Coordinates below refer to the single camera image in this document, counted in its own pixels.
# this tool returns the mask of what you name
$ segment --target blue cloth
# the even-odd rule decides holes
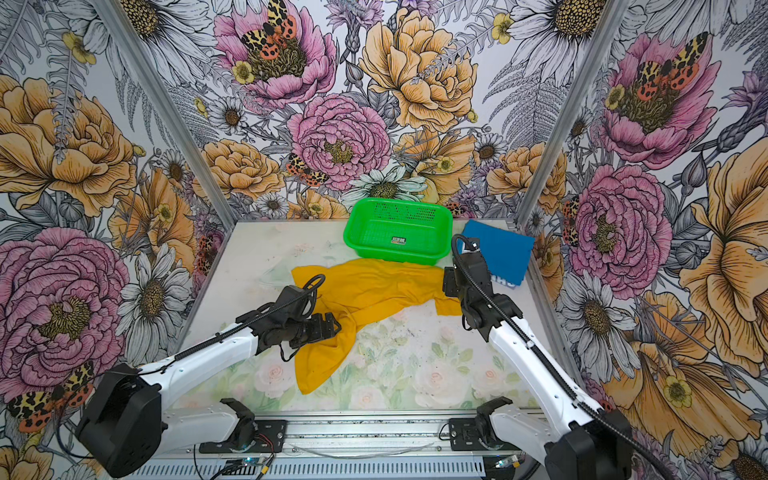
[[[467,223],[463,233],[467,238],[480,239],[480,251],[492,275],[513,285],[523,282],[533,251],[533,237],[490,227],[474,220]]]

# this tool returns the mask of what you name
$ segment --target floral tablecloth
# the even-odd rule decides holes
[[[292,283],[295,266],[332,266],[356,258],[340,242],[344,226],[238,224],[184,347],[218,331],[236,315],[273,301],[283,285]],[[462,228],[463,222],[456,222],[455,229]],[[308,238],[312,243],[303,242]],[[532,300],[522,298],[530,297],[525,284],[514,290],[495,288],[512,296],[539,329]],[[430,301],[363,328],[341,367],[309,395],[296,386],[293,361],[283,362],[273,347],[219,372],[177,406],[205,406],[234,397],[254,412],[471,409],[497,396],[536,406],[515,370],[479,334],[464,331],[461,317],[438,316]]]

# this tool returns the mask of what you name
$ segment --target green plastic basket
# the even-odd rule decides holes
[[[453,216],[440,205],[364,198],[355,204],[344,243],[365,258],[434,265],[451,251]]]

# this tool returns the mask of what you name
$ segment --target metal post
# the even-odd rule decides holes
[[[192,167],[192,171],[197,175],[200,185],[208,194],[208,200],[216,210],[224,228],[231,231],[237,222],[232,214],[232,209],[227,203],[226,197],[221,193],[213,175],[211,175],[200,149],[195,144],[192,133],[176,108],[176,104],[165,89],[163,78],[148,60],[144,45],[142,45],[131,21],[123,12],[120,0],[97,0],[91,4],[120,49],[121,55],[128,60],[136,80],[144,89],[157,113],[163,118],[165,127],[173,135],[181,153]]]
[[[538,165],[536,174],[531,179],[531,185],[525,192],[520,210],[515,221],[518,225],[525,225],[531,216],[533,207],[538,202],[544,185],[547,183],[547,177],[552,172],[554,164],[558,160],[558,155],[562,149],[565,137],[571,129],[576,116],[579,112],[579,104],[587,95],[587,91],[594,81],[598,69],[605,59],[605,55],[611,49],[611,42],[617,33],[621,20],[627,13],[630,0],[608,0],[603,8],[603,14],[596,27],[595,36],[589,45],[587,57],[584,64],[575,72],[571,89],[565,98],[565,103],[560,110],[560,115],[554,123],[552,132],[549,134],[544,153],[541,155],[541,162]]]

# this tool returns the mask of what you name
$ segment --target crumpled yellow garment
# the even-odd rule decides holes
[[[438,315],[461,315],[457,299],[442,292],[442,268],[362,258],[341,265],[300,266],[291,272],[296,285],[322,273],[315,312],[331,312],[342,330],[334,338],[304,346],[296,354],[296,383],[306,395],[321,386],[342,364],[364,326],[407,306],[435,299]]]

